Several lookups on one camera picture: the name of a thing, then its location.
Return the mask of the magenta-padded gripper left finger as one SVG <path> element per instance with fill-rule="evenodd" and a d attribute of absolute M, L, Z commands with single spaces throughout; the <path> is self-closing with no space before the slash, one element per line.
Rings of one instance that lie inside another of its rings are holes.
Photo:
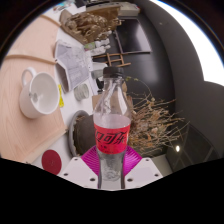
<path fill-rule="evenodd" d="M 73 157 L 61 177 L 84 188 L 97 189 L 100 162 L 96 147 L 90 148 L 81 157 Z"/>

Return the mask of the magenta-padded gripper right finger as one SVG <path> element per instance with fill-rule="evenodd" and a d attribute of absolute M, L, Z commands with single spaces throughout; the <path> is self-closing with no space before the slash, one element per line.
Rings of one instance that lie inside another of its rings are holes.
<path fill-rule="evenodd" d="M 133 148 L 127 147 L 123 160 L 125 189 L 140 188 L 162 177 L 163 175 L 151 158 L 142 158 Z"/>

